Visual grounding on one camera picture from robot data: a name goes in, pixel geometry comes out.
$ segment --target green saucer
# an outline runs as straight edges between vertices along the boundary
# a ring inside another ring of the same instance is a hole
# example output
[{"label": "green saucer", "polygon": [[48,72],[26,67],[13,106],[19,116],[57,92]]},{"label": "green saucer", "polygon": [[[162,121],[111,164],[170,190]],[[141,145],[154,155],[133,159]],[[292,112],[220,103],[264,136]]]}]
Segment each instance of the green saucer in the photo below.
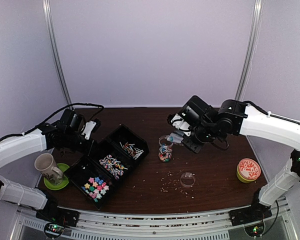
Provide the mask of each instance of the green saucer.
[{"label": "green saucer", "polygon": [[[69,166],[65,163],[58,163],[57,165],[62,172],[66,171],[69,168]],[[63,181],[59,185],[53,185],[44,177],[43,182],[48,189],[56,191],[63,189],[65,186],[67,186],[69,183],[69,179],[66,177],[66,175],[63,175]]]}]

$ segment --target wooden table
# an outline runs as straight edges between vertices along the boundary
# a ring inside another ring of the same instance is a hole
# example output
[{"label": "wooden table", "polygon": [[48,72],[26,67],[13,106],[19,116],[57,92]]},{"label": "wooden table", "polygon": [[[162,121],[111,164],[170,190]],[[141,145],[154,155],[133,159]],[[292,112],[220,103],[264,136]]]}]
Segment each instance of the wooden table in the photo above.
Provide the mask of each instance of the wooden table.
[{"label": "wooden table", "polygon": [[[203,146],[199,154],[184,146],[173,146],[172,160],[158,158],[158,140],[169,135],[174,128],[167,116],[178,108],[108,108],[98,115],[102,125],[92,138],[98,142],[125,124],[148,143],[150,153],[127,177],[121,188],[102,207],[102,212],[124,214],[173,214],[202,212],[249,205],[253,193],[267,182],[263,174],[253,183],[240,182],[236,176],[238,162],[243,158],[256,159],[244,136],[228,136],[229,149],[221,151],[211,144]],[[95,109],[77,109],[88,119]],[[57,163],[72,165],[81,155],[66,153],[63,157],[55,150]],[[182,187],[180,176],[195,174],[193,187]],[[39,187],[46,190],[41,180]],[[97,211],[73,185],[59,191],[50,191],[59,205],[68,208]]]}]

